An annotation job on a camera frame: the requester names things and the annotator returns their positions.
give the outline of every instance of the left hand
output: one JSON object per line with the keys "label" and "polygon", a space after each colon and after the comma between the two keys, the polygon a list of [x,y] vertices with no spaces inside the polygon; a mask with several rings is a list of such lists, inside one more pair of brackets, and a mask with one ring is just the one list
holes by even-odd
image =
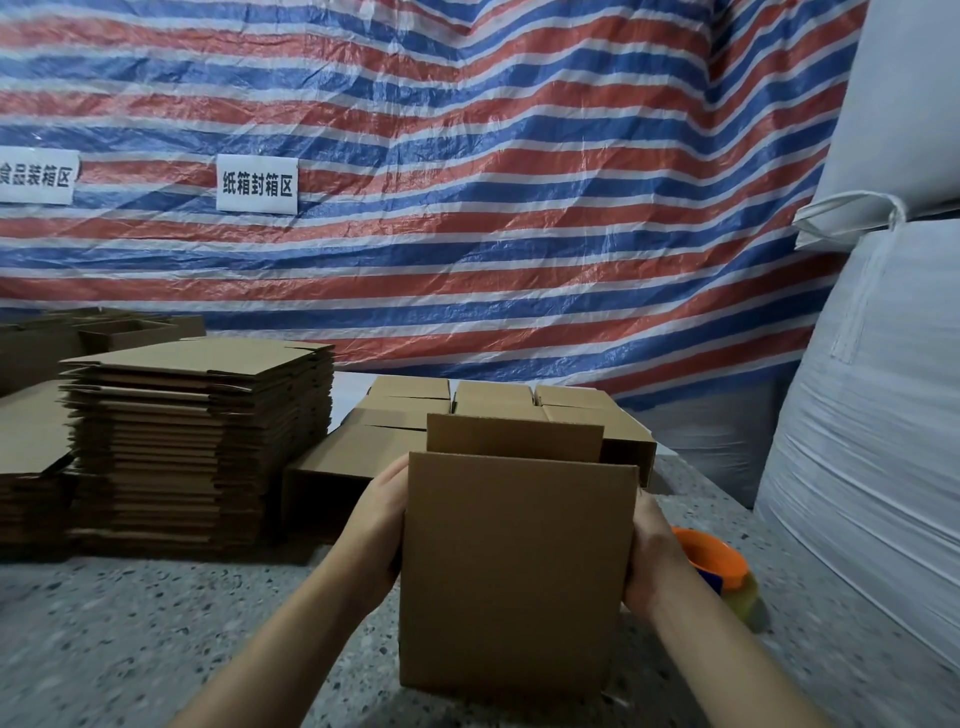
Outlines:
{"label": "left hand", "polygon": [[360,619],[379,606],[396,582],[394,561],[407,507],[408,459],[398,457],[370,482],[324,559],[347,582]]}

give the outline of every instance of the sign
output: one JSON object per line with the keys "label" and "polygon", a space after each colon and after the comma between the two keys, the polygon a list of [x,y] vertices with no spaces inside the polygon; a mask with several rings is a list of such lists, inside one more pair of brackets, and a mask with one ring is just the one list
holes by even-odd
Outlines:
{"label": "sign", "polygon": [[73,205],[80,152],[0,147],[0,203]]}
{"label": "sign", "polygon": [[297,214],[296,157],[217,155],[217,209]]}

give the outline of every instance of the forearm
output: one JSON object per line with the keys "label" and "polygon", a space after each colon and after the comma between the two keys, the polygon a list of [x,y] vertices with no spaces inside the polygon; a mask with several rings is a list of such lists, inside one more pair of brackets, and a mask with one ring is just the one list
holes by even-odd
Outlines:
{"label": "forearm", "polygon": [[672,570],[663,587],[651,621],[715,728],[828,725],[696,571]]}
{"label": "forearm", "polygon": [[170,728],[299,726],[360,620],[346,578],[324,559]]}

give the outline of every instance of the table surface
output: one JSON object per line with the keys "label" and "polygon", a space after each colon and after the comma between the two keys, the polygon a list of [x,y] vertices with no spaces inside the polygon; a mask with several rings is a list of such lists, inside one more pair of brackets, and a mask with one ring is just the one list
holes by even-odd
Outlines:
{"label": "table surface", "polygon": [[[337,376],[335,422],[366,391]],[[960,725],[960,680],[788,535],[669,450],[667,518],[739,549],[760,584],[760,638],[838,725]],[[321,560],[325,549],[314,557]],[[310,566],[76,557],[0,565],[0,725],[162,725],[296,589]],[[604,694],[539,707],[465,703],[397,682],[397,588],[350,639],[304,725],[708,725],[657,639],[623,615]]]}

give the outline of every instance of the assembled cardboard box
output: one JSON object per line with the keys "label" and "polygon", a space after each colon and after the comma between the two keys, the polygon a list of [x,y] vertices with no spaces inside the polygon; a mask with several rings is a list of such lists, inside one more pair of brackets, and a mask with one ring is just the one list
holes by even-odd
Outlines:
{"label": "assembled cardboard box", "polygon": [[523,404],[502,401],[462,400],[454,402],[453,411],[461,417],[501,417],[506,420],[535,420],[540,422],[546,420],[543,408],[533,404],[533,400]]}
{"label": "assembled cardboard box", "polygon": [[284,533],[332,544],[368,483],[400,455],[424,449],[424,431],[340,425],[286,469],[281,503]]}
{"label": "assembled cardboard box", "polygon": [[604,428],[600,462],[618,465],[636,465],[640,485],[646,488],[650,481],[657,441],[650,430],[637,422],[628,412],[616,408],[584,409],[547,404],[540,408],[546,419],[554,423],[601,425]]}
{"label": "assembled cardboard box", "polygon": [[633,535],[635,466],[600,425],[427,417],[410,455],[400,683],[596,695]]}
{"label": "assembled cardboard box", "polygon": [[430,376],[378,376],[370,391],[371,397],[410,397],[424,400],[449,400],[449,379]]}
{"label": "assembled cardboard box", "polygon": [[616,402],[606,392],[589,387],[556,387],[550,384],[537,385],[537,404],[555,404],[560,407],[588,409],[614,409]]}
{"label": "assembled cardboard box", "polygon": [[140,319],[77,326],[77,332],[86,353],[119,352],[183,338],[183,332],[178,327]]}
{"label": "assembled cardboard box", "polygon": [[471,381],[464,379],[453,395],[456,402],[533,404],[534,397],[526,384],[506,384],[498,381]]}
{"label": "assembled cardboard box", "polygon": [[344,425],[373,425],[419,429],[426,432],[428,413],[447,414],[449,400],[428,400],[412,397],[374,397],[367,395],[344,419]]}

